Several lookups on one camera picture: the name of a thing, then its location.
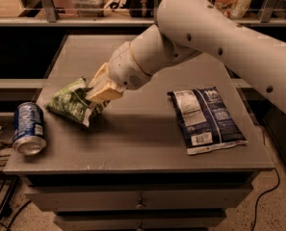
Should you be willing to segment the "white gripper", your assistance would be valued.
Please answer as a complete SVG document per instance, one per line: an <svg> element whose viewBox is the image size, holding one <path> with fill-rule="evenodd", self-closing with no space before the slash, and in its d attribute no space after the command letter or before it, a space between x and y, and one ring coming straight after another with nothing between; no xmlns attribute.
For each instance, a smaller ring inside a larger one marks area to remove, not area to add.
<svg viewBox="0 0 286 231"><path fill-rule="evenodd" d="M109 63L104 63L95 73L86 98L95 103L119 99L123 95L123 88L137 90L150 80L151 75L140 69L131 43L126 41L114 51Z"/></svg>

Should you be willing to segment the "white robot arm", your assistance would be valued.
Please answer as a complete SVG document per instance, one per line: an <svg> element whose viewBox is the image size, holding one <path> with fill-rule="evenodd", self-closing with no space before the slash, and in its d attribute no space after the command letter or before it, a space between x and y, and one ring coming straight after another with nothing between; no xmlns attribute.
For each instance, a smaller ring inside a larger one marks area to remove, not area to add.
<svg viewBox="0 0 286 231"><path fill-rule="evenodd" d="M87 98L121 98L161 69L201 53L222 62L286 115L286 43L231 21L207 0L162 0L156 23L100 67Z"/></svg>

